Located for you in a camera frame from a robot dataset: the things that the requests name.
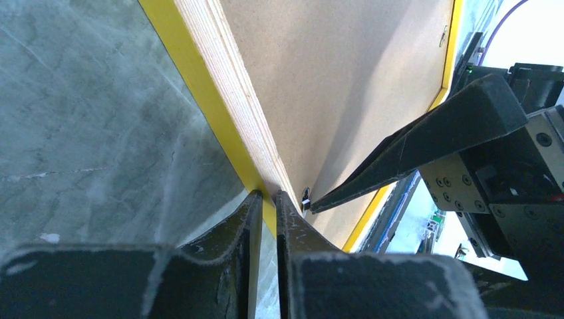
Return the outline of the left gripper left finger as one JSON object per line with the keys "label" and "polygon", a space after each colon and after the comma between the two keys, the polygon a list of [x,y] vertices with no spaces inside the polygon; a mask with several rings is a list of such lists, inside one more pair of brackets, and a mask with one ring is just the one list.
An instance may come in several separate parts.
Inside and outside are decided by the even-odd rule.
{"label": "left gripper left finger", "polygon": [[181,247],[17,247],[1,261],[1,317],[253,318],[262,206],[252,191]]}

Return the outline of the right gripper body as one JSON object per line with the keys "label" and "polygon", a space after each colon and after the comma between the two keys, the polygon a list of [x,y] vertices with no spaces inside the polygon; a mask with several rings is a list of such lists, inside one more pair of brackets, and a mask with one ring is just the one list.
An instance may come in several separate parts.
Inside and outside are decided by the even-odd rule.
{"label": "right gripper body", "polygon": [[458,216],[471,257],[520,265],[529,280],[563,280],[561,105],[419,172],[437,207]]}

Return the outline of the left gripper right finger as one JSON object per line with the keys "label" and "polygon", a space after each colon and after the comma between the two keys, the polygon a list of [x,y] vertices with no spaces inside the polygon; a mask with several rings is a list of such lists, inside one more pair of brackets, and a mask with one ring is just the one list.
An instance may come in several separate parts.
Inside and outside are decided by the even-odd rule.
{"label": "left gripper right finger", "polygon": [[440,255],[345,253],[275,195],[282,318],[487,318],[470,273]]}

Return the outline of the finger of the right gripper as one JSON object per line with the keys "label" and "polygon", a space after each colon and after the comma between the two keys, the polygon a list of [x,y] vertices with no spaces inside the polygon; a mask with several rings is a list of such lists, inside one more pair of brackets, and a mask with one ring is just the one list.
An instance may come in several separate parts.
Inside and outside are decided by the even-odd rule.
{"label": "finger of the right gripper", "polygon": [[311,213],[348,203],[445,156],[507,136],[526,123],[505,78],[483,76],[383,139],[342,184],[311,204]]}

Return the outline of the yellow picture frame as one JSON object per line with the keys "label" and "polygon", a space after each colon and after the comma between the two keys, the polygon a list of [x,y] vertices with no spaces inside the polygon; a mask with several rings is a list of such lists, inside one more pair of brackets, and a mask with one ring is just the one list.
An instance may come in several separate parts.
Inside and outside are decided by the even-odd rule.
{"label": "yellow picture frame", "polygon": [[[286,173],[221,2],[143,1],[141,6],[243,185],[262,190],[262,248],[273,253],[275,212],[270,196],[283,189],[294,203],[299,199],[288,186],[277,186]],[[442,87],[429,109],[445,99],[452,77],[462,13],[462,2],[455,2]]]}

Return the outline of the brown backing board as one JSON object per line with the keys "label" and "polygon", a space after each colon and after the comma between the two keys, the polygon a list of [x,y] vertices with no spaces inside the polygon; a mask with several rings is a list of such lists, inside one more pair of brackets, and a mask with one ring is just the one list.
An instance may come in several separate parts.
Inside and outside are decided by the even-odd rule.
{"label": "brown backing board", "polygon": [[455,1],[222,1],[285,170],[316,201],[436,99]]}

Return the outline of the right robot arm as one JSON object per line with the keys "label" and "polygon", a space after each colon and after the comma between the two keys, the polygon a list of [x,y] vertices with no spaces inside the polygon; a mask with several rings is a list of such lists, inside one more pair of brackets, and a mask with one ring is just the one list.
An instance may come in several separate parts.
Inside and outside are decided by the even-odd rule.
{"label": "right robot arm", "polygon": [[519,261],[530,280],[563,282],[563,68],[478,66],[465,54],[454,92],[385,138],[320,213],[417,171],[454,211],[476,253]]}

